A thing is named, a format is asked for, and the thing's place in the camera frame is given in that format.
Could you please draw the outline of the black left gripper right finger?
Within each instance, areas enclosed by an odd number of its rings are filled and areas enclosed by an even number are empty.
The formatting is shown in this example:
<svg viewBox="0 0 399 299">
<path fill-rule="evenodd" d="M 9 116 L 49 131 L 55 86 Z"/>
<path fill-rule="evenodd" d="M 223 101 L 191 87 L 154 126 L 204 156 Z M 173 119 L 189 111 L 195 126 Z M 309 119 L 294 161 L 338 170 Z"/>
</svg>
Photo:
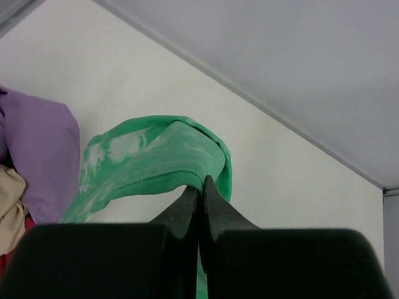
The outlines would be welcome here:
<svg viewBox="0 0 399 299">
<path fill-rule="evenodd" d="M 261 229 L 219 193 L 201 202 L 210 298 L 391 298 L 368 240 L 350 229 Z"/>
</svg>

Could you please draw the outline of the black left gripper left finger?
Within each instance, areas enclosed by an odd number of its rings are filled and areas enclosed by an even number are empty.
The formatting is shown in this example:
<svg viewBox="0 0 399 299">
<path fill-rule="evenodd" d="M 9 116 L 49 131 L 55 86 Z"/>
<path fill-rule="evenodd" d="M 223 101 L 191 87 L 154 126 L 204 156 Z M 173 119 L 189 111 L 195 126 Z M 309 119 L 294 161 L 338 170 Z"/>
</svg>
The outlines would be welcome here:
<svg viewBox="0 0 399 299">
<path fill-rule="evenodd" d="M 188 187 L 147 223 L 37 225 L 1 278 L 2 298 L 194 298 L 196 203 Z"/>
</svg>

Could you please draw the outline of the green tie-dye trousers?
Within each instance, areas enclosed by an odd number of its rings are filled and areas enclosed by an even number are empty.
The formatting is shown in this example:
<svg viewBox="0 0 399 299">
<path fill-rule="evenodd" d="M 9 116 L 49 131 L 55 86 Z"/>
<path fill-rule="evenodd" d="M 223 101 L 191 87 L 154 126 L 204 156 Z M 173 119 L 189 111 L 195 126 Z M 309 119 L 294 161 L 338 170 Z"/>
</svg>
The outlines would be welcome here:
<svg viewBox="0 0 399 299">
<path fill-rule="evenodd" d="M 161 194 L 180 186 L 201 191 L 207 176 L 230 201 L 231 155 L 213 132 L 187 116 L 133 118 L 90 140 L 76 196 L 61 221 L 84 223 L 126 196 Z"/>
</svg>

